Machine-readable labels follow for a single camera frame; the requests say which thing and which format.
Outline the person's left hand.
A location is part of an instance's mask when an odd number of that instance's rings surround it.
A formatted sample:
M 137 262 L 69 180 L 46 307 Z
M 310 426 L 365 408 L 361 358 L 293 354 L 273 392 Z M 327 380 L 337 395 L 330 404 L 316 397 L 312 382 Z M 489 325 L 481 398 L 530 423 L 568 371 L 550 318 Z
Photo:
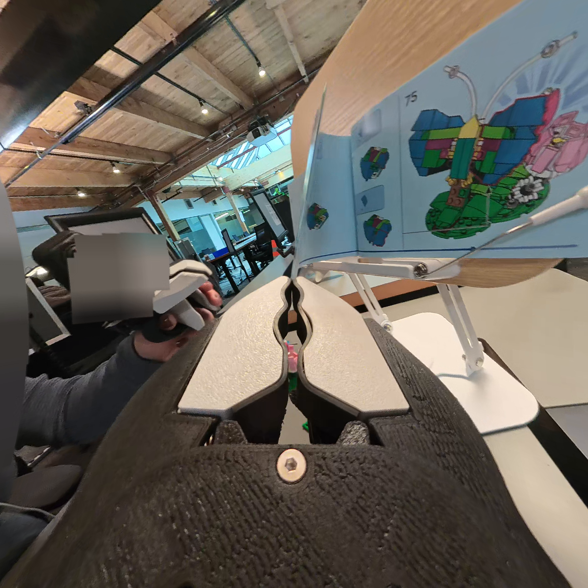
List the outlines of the person's left hand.
M 208 299 L 210 305 L 218 307 L 222 305 L 222 296 L 216 290 L 215 285 L 210 281 L 203 283 L 200 286 L 199 291 Z M 177 316 L 170 312 L 165 313 L 158 318 L 158 328 L 162 332 L 174 330 L 177 323 Z M 147 340 L 140 331 L 134 332 L 132 340 L 134 349 L 139 357 L 155 362 L 166 362 L 180 348 L 184 347 L 187 342 L 199 335 L 199 331 L 186 327 L 181 334 L 163 342 L 151 342 Z

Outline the person's leg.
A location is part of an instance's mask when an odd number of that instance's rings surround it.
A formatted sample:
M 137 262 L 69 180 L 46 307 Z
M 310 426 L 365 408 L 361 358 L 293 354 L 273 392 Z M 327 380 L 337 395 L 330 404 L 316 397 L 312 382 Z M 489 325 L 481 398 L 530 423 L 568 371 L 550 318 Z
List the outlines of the person's leg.
M 42 509 L 1 502 L 1 569 L 11 567 L 54 518 Z

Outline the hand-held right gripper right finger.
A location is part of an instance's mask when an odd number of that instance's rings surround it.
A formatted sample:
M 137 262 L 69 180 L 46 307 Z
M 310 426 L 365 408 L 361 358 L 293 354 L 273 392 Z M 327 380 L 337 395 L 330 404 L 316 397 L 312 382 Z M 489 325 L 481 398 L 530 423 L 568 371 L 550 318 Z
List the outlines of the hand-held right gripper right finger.
M 304 277 L 292 281 L 298 314 L 298 384 L 293 404 L 311 443 L 336 443 L 349 422 L 405 415 L 410 405 L 366 321 Z

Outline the person's left forearm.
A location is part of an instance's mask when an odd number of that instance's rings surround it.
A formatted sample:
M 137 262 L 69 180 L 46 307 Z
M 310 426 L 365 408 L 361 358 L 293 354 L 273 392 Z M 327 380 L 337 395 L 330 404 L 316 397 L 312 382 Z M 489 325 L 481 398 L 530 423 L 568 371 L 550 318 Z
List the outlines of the person's left forearm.
M 128 336 L 107 361 L 71 378 L 25 378 L 16 449 L 86 445 L 103 437 L 162 362 L 140 357 Z

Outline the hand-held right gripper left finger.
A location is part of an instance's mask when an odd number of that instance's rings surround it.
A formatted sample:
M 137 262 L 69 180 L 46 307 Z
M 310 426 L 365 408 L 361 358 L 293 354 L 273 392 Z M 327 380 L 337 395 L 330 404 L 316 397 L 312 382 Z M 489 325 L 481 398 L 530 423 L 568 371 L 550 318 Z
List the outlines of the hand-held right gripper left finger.
M 288 403 L 291 279 L 281 276 L 225 313 L 178 403 L 178 412 L 238 422 L 248 442 L 278 442 Z

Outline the wooden book stand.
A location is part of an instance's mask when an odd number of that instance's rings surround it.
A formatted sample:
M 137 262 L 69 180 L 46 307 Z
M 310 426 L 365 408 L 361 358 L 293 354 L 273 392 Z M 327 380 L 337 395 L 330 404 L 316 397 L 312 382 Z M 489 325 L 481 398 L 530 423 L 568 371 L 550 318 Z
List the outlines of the wooden book stand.
M 583 28 L 587 27 L 587 1 L 367 2 L 295 111 L 292 148 L 295 168 L 300 171 L 302 141 L 308 146 L 303 188 L 296 197 L 295 247 L 300 211 L 312 183 L 315 135 L 350 136 L 357 122 L 383 99 L 475 34 L 512 18 L 515 24 L 525 19 L 540 27 L 548 21 L 580 21 Z M 587 209 L 587 187 L 559 208 L 563 212 Z M 366 321 L 374 339 L 393 335 L 432 371 L 434 384 L 448 388 L 479 433 L 487 435 L 525 427 L 535 419 L 539 405 L 525 386 L 483 350 L 459 286 L 496 288 L 518 283 L 553 267 L 561 258 L 479 259 L 469 253 L 459 258 L 344 258 L 300 266 L 295 253 L 293 275 L 318 286 L 329 272 L 348 276 L 362 299 L 359 307 L 350 306 Z M 368 276 L 436 287 L 449 319 L 423 312 L 390 320 Z

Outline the wood-edged desk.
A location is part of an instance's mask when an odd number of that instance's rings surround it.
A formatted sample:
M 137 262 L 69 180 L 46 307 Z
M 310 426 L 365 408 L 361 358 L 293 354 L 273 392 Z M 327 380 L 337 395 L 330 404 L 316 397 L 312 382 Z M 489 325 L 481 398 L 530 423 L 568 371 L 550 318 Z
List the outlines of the wood-edged desk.
M 436 287 L 368 276 L 390 320 L 431 312 L 449 319 Z M 362 305 L 346 275 L 329 272 L 319 286 Z M 587 282 L 549 269 L 514 285 L 460 288 L 484 339 L 544 408 L 587 404 Z

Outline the light blue instruction booklet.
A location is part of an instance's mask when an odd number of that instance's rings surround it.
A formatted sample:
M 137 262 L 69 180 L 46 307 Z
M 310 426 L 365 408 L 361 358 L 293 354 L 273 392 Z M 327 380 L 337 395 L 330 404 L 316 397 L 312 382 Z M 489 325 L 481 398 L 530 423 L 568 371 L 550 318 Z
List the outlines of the light blue instruction booklet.
M 587 28 L 507 19 L 315 135 L 297 261 L 587 256 Z

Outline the grey upright panel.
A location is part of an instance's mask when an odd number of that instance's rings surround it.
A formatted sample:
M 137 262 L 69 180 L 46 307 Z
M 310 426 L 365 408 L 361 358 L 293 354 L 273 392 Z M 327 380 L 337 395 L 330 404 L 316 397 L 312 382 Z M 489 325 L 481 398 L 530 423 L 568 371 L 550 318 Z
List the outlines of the grey upright panel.
M 25 273 L 8 195 L 1 184 L 1 502 L 16 477 L 13 452 L 24 401 L 28 361 Z

